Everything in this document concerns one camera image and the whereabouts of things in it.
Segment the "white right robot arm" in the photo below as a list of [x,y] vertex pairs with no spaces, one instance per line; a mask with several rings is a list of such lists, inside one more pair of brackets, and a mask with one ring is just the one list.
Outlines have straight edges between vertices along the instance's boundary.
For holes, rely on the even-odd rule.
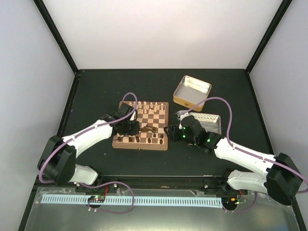
[[184,141],[217,158],[233,162],[248,172],[233,170],[219,181],[224,194],[251,190],[269,195],[282,205],[291,205],[303,182],[290,156],[263,154],[231,142],[226,137],[202,127],[194,116],[185,115],[178,125],[164,127],[172,141]]

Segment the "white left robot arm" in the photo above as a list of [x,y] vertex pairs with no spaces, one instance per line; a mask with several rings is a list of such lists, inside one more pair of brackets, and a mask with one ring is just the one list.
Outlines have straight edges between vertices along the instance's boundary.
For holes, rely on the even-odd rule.
[[77,158],[93,145],[119,135],[136,135],[139,131],[137,108],[122,103],[117,111],[103,115],[89,127],[65,137],[52,136],[47,141],[38,162],[42,183],[81,183],[92,192],[103,188],[103,179],[89,166],[76,163]]

